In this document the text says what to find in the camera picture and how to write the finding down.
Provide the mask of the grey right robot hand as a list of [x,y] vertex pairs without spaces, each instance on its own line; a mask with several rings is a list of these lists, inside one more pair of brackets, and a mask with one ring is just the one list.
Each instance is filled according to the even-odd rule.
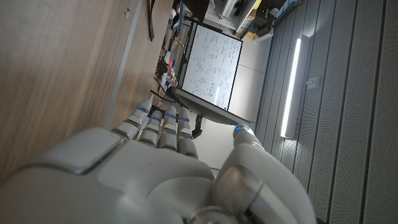
[[[111,131],[91,128],[28,160],[1,184],[2,223],[315,223],[298,179],[248,122],[198,99],[147,99]],[[217,174],[198,159],[189,111],[232,124]]]

